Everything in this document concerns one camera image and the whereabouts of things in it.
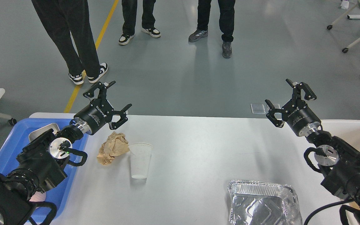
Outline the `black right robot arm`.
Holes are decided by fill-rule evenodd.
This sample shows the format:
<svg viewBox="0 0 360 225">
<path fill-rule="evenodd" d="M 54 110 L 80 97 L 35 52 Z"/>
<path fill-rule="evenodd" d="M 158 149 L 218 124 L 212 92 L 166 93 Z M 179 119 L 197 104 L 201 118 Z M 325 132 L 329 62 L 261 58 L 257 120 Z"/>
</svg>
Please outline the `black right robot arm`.
<svg viewBox="0 0 360 225">
<path fill-rule="evenodd" d="M 309 108 L 306 101 L 317 97 L 304 82 L 286 79 L 292 88 L 291 99 L 281 108 L 265 100 L 269 110 L 266 117 L 276 127 L 288 124 L 298 137 L 306 137 L 313 144 L 304 152 L 307 165 L 324 176 L 321 185 L 341 199 L 313 211 L 305 220 L 308 224 L 316 213 L 340 205 L 339 214 L 343 225 L 349 224 L 346 212 L 351 212 L 360 225 L 360 152 L 346 141 L 323 130 L 321 120 Z"/>
</svg>

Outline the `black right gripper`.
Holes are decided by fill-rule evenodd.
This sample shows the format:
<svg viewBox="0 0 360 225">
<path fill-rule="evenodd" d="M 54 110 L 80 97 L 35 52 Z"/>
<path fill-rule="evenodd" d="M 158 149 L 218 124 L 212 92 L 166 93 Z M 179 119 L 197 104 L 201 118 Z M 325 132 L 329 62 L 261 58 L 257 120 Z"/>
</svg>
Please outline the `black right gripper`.
<svg viewBox="0 0 360 225">
<path fill-rule="evenodd" d="M 282 128 L 286 122 L 298 137 L 307 137 L 312 132 L 317 131 L 321 125 L 321 120 L 306 103 L 306 101 L 316 100 L 317 96 L 310 86 L 304 82 L 293 82 L 290 79 L 286 79 L 286 82 L 293 89 L 291 100 L 280 109 L 275 108 L 272 102 L 266 99 L 265 103 L 269 107 L 266 117 L 275 127 Z M 282 120 L 278 120 L 275 113 L 280 113 Z"/>
</svg>

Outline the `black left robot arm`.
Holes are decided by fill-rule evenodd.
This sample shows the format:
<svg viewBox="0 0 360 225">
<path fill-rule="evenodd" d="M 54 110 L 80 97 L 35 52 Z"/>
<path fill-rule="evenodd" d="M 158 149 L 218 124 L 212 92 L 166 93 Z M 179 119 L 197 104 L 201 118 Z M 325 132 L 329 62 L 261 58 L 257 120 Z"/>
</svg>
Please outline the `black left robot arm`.
<svg viewBox="0 0 360 225">
<path fill-rule="evenodd" d="M 106 124 L 115 130 L 128 120 L 126 111 L 131 104 L 116 111 L 106 99 L 106 91 L 115 83 L 92 85 L 83 94 L 90 100 L 89 105 L 75 114 L 69 125 L 57 132 L 51 128 L 42 131 L 16 157 L 18 167 L 7 175 L 0 173 L 0 225 L 26 222 L 35 225 L 32 214 L 37 208 L 49 208 L 42 224 L 51 224 L 58 212 L 57 206 L 48 201 L 31 201 L 31 197 L 37 191 L 44 193 L 63 182 L 67 178 L 66 165 L 85 164 L 88 155 L 72 148 L 73 143 L 85 134 L 94 135 Z"/>
</svg>

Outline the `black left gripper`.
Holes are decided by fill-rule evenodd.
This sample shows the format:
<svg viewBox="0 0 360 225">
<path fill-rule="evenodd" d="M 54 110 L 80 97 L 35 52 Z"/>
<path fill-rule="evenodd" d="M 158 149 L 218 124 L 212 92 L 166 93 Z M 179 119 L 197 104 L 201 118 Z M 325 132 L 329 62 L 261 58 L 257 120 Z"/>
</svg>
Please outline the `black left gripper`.
<svg viewBox="0 0 360 225">
<path fill-rule="evenodd" d="M 83 134 L 93 135 L 107 123 L 109 123 L 110 130 L 116 130 L 128 121 L 127 111 L 132 104 L 129 103 L 122 110 L 116 111 L 106 99 L 107 89 L 115 83 L 116 81 L 110 83 L 96 82 L 83 93 L 83 96 L 90 100 L 90 104 L 73 118 L 73 125 L 80 129 Z M 96 89 L 99 90 L 99 93 L 94 98 Z M 113 115 L 118 115 L 120 119 L 112 122 Z"/>
</svg>

